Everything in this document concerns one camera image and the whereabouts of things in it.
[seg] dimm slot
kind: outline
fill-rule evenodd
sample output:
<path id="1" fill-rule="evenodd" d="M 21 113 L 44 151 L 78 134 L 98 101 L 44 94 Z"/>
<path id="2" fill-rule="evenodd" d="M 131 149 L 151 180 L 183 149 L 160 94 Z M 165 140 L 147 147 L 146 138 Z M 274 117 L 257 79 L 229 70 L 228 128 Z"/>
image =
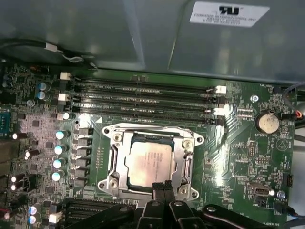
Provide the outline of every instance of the dimm slot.
<path id="1" fill-rule="evenodd" d="M 151 119 L 151 120 L 162 120 L 162 121 L 173 121 L 173 122 L 189 122 L 195 124 L 205 124 L 205 125 L 224 125 L 224 120 L 222 118 L 201 118 L 201 119 L 194 119 L 194 118 L 186 118 L 186 117 L 174 117 L 174 116 L 164 116 L 164 115 L 149 115 L 149 114 L 128 114 L 126 112 L 113 112 L 113 111 L 105 111 L 102 109 L 90 109 L 90 108 L 80 108 L 80 107 L 73 107 L 73 112 L 76 113 L 89 113 L 94 115 L 113 115 L 118 117 L 127 117 L 127 118 L 138 118 L 138 119 Z"/>
<path id="2" fill-rule="evenodd" d="M 214 86 L 210 87 L 190 87 L 190 86 L 179 86 L 175 84 L 171 84 L 169 86 L 160 84 L 160 83 L 148 83 L 148 82 L 133 82 L 133 81 L 116 81 L 116 80 L 108 80 L 108 79 L 89 79 L 89 78 L 81 78 L 81 83 L 103 83 L 103 84 L 113 84 L 116 86 L 126 86 L 126 87 L 143 87 L 148 89 L 157 89 L 157 90 L 169 90 L 172 92 L 191 92 L 198 94 L 213 94 Z"/>
<path id="3" fill-rule="evenodd" d="M 161 112 L 165 111 L 172 111 L 172 112 L 193 112 L 200 114 L 213 114 L 213 108 L 206 108 L 200 106 L 185 106 L 185 105 L 178 105 L 173 106 L 171 105 L 162 105 L 162 104 L 139 104 L 139 103 L 122 103 L 122 102 L 100 102 L 99 100 L 95 99 L 82 99 L 81 103 L 89 103 L 89 104 L 96 104 L 98 106 L 119 106 L 120 108 L 126 107 L 131 109 L 143 109 L 143 110 L 156 110 Z"/>
<path id="4" fill-rule="evenodd" d="M 110 94 L 110 96 L 118 96 L 118 97 L 137 97 L 142 99 L 163 99 L 170 101 L 179 101 L 179 102 L 190 102 L 193 103 L 202 103 L 206 98 L 204 97 L 194 97 L 194 96 L 181 96 L 177 94 L 150 94 L 150 93 L 135 93 L 135 92 L 117 92 L 114 90 L 96 90 L 96 89 L 82 89 L 77 91 L 78 93 L 91 93 L 91 94 Z"/>

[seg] screw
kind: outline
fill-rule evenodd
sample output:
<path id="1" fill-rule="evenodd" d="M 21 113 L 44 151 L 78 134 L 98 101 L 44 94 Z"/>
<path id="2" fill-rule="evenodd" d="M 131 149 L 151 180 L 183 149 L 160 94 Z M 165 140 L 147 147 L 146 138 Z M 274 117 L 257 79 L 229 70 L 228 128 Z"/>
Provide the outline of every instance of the screw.
<path id="1" fill-rule="evenodd" d="M 183 141 L 182 145 L 186 149 L 190 149 L 193 146 L 193 144 L 192 144 L 192 142 L 190 140 Z"/>
<path id="2" fill-rule="evenodd" d="M 115 180 L 115 179 L 113 179 L 113 180 L 110 180 L 110 182 L 109 182 L 109 186 L 110 186 L 110 188 L 117 188 L 118 187 L 118 182 L 117 182 L 117 180 Z"/>
<path id="3" fill-rule="evenodd" d="M 216 211 L 216 209 L 213 208 L 213 207 L 207 207 L 206 209 L 207 209 L 209 212 L 215 212 L 215 211 Z"/>
<path id="4" fill-rule="evenodd" d="M 121 208 L 120 211 L 125 212 L 125 211 L 127 211 L 127 208 Z"/>
<path id="5" fill-rule="evenodd" d="M 179 189 L 179 191 L 180 191 L 181 194 L 185 194 L 185 193 L 187 193 L 187 187 L 181 187 Z"/>
<path id="6" fill-rule="evenodd" d="M 180 206 L 182 206 L 182 205 L 183 205 L 183 203 L 182 203 L 182 202 L 180 202 L 180 201 L 177 201 L 177 202 L 175 202 L 175 205 L 176 205 L 177 207 L 180 207 Z"/>
<path id="7" fill-rule="evenodd" d="M 122 141 L 122 135 L 120 135 L 120 134 L 115 134 L 115 135 L 113 136 L 113 139 L 114 139 L 114 141 L 116 141 L 116 142 L 120 142 L 120 141 Z"/>
<path id="8" fill-rule="evenodd" d="M 255 94 L 253 94 L 253 95 L 250 97 L 250 100 L 251 100 L 252 103 L 257 102 L 258 99 L 259 99 L 259 97 L 258 97 L 257 95 L 255 95 Z"/>
<path id="9" fill-rule="evenodd" d="M 159 206 L 159 203 L 157 201 L 155 201 L 155 202 L 152 203 L 152 206 L 154 206 L 154 207 Z"/>

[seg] black cable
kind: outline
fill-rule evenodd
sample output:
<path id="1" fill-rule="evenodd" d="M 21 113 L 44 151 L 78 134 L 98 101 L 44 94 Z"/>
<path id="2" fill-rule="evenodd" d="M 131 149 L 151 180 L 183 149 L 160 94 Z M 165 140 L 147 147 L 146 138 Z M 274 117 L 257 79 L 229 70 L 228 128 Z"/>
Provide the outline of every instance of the black cable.
<path id="1" fill-rule="evenodd" d="M 302 121 L 299 121 L 299 122 L 296 122 L 295 123 L 295 129 L 297 130 L 297 129 L 301 129 L 301 128 L 303 128 L 303 127 L 305 127 L 305 120 L 302 120 Z"/>
<path id="2" fill-rule="evenodd" d="M 296 83 L 294 85 L 291 85 L 290 87 L 288 87 L 283 93 L 282 93 L 282 98 L 285 101 L 285 103 L 287 104 L 287 106 L 289 106 L 289 108 L 291 108 L 293 111 L 296 110 L 296 108 L 293 106 L 293 104 L 290 102 L 290 100 L 287 97 L 287 94 L 292 91 L 293 89 L 300 87 L 300 86 L 305 86 L 305 82 L 300 82 L 300 83 Z"/>
<path id="3" fill-rule="evenodd" d="M 31 47 L 40 47 L 45 48 L 46 43 L 28 39 L 3 39 L 0 40 L 0 49 L 4 49 L 6 47 L 14 47 L 14 46 L 31 46 Z"/>
<path id="4" fill-rule="evenodd" d="M 57 45 L 53 45 L 47 42 L 29 40 L 29 39 L 2 39 L 0 40 L 0 50 L 7 47 L 15 47 L 15 46 L 30 46 L 30 47 L 39 47 L 44 48 L 51 52 L 60 53 L 66 60 L 71 63 L 79 63 L 83 62 L 88 68 L 97 68 L 94 63 L 90 61 L 86 61 L 80 53 L 76 53 L 70 50 L 65 50 L 63 48 L 58 47 Z"/>
<path id="5" fill-rule="evenodd" d="M 300 142 L 305 142 L 305 137 L 301 135 L 296 135 L 295 134 L 295 140 L 300 141 Z"/>

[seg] red wire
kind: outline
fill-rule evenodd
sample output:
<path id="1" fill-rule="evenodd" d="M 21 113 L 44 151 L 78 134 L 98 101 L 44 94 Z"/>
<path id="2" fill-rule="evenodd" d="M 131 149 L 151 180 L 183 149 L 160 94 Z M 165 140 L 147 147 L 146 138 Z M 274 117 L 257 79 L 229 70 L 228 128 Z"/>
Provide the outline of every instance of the red wire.
<path id="1" fill-rule="evenodd" d="M 10 212 L 9 209 L 5 209 L 5 208 L 0 208 L 0 211 Z"/>

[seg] metal panel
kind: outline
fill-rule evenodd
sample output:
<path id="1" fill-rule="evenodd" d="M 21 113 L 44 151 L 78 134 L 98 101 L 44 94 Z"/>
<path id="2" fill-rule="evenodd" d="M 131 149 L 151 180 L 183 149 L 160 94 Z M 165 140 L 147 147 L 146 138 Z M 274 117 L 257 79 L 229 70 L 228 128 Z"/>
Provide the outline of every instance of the metal panel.
<path id="1" fill-rule="evenodd" d="M 190 23 L 194 0 L 0 0 L 0 35 L 89 52 L 101 68 L 250 81 L 303 80 L 304 1 L 220 2 L 270 10 L 253 27 L 243 28 Z M 7 52 L 27 61 L 64 61 L 39 49 Z"/>

